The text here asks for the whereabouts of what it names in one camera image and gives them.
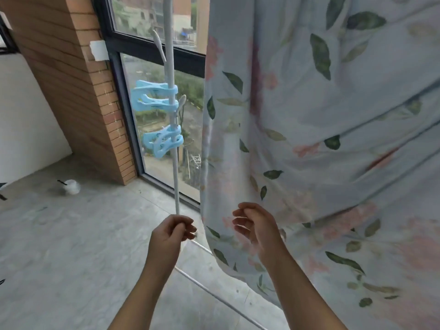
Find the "person's left hand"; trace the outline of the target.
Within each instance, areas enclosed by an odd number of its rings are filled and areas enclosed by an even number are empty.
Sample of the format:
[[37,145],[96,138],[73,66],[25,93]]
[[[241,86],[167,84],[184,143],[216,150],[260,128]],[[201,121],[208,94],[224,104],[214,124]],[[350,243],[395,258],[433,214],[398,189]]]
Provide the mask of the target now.
[[170,272],[177,263],[182,242],[171,238],[172,215],[166,217],[151,233],[146,265]]

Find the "person's right hand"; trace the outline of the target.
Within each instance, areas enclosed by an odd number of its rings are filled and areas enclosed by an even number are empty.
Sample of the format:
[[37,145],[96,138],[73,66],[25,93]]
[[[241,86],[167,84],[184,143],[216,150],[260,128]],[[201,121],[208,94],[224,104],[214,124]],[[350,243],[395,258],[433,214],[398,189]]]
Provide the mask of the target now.
[[266,228],[264,230],[262,246],[259,248],[252,244],[251,246],[263,266],[266,267],[268,272],[271,272],[283,262],[284,258],[288,257],[289,252],[282,240],[274,217],[267,210],[265,211]]

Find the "white drying rack pole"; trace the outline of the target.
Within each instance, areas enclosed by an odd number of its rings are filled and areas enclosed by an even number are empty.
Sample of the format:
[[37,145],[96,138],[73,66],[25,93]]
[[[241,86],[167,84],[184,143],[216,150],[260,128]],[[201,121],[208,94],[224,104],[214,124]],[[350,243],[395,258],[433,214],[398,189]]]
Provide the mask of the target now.
[[[170,92],[168,94],[169,104],[173,104],[176,99],[176,94],[174,92],[174,52],[173,52],[173,10],[172,10],[173,1],[172,0],[163,0],[163,15],[164,15],[164,35],[165,35],[165,44],[163,45],[157,32],[153,32],[154,43],[157,46],[159,53],[162,57],[162,61],[164,63],[165,68],[165,80],[167,82],[167,86],[170,88]],[[171,149],[171,155],[173,160],[173,189],[174,189],[174,199],[175,199],[175,210],[176,214],[180,214],[180,194],[179,194],[179,178],[178,178],[178,150],[177,148]],[[183,275],[185,278],[189,279],[193,284],[204,290],[206,293],[216,298],[218,301],[222,302],[230,309],[235,311],[242,316],[245,320],[256,326],[259,330],[268,330],[256,320],[252,319],[250,316],[247,316],[239,309],[231,305],[229,302],[221,298],[219,295],[213,293],[199,281],[188,275],[186,272],[182,271],[178,267],[175,267],[175,270]]]

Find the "person's right forearm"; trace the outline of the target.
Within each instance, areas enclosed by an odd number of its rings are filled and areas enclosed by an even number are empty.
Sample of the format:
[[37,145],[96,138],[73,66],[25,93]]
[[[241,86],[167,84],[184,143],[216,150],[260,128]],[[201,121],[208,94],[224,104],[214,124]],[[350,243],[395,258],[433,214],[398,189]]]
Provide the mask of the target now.
[[348,330],[284,246],[258,253],[290,330]]

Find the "person's left forearm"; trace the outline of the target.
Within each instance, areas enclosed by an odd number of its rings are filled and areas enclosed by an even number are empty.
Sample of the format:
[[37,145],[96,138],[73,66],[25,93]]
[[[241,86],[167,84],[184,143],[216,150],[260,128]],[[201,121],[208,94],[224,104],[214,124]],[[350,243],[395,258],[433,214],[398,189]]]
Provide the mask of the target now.
[[180,249],[177,253],[147,256],[138,281],[107,330],[150,330],[158,299],[177,263],[179,253]]

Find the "light blue clothes clip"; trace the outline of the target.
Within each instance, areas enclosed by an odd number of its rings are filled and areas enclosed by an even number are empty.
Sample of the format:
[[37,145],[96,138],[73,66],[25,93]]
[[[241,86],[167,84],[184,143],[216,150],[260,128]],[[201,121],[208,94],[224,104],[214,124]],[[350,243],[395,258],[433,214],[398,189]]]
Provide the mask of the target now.
[[183,145],[184,138],[181,132],[182,129],[179,125],[176,128],[168,125],[160,131],[143,133],[141,135],[141,143],[143,148],[151,151],[152,155],[159,159],[170,150]]
[[161,110],[173,113],[179,109],[179,101],[174,99],[174,102],[170,103],[169,96],[173,95],[175,98],[177,94],[176,85],[169,88],[167,83],[137,80],[135,87],[130,90],[131,108],[135,112]]

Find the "floral bed sheet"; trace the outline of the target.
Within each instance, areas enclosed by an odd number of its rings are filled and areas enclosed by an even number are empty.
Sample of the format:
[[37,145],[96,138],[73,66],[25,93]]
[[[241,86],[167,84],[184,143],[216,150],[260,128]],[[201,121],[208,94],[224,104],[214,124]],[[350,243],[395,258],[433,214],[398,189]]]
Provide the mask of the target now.
[[210,0],[201,217],[281,307],[241,202],[350,330],[440,330],[440,0]]

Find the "white paper patch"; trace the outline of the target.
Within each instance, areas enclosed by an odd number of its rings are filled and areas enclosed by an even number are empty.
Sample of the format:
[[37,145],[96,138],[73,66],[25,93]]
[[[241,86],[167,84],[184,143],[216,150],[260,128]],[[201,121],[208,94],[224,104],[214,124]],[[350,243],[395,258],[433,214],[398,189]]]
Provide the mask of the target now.
[[108,54],[106,42],[104,40],[94,40],[90,44],[91,54],[94,61],[109,61],[110,57]]

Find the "black window frame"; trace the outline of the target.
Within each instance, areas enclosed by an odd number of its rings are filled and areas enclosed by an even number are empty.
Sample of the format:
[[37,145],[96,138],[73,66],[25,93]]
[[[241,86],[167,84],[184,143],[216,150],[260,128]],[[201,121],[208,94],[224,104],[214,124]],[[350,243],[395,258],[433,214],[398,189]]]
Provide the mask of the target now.
[[184,143],[155,158],[143,138],[167,127],[171,117],[162,110],[141,110],[132,99],[135,88],[144,81],[166,82],[167,70],[156,45],[161,43],[166,55],[163,1],[92,0],[92,4],[128,125],[136,171],[170,197],[175,197],[177,187],[181,212],[184,205],[199,212],[205,55],[198,52],[197,39],[190,37],[200,31],[191,26],[191,20],[198,18],[191,14],[194,0],[171,0],[169,17],[173,24],[174,79],[179,89],[176,99],[186,96],[176,116]]

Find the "small dark window frame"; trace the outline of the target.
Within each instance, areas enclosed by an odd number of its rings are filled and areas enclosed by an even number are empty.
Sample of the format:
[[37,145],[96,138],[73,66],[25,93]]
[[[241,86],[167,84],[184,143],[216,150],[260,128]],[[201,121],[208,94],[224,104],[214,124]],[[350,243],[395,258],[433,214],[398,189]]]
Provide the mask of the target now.
[[12,37],[12,27],[6,14],[0,11],[0,56],[19,54],[20,50]]

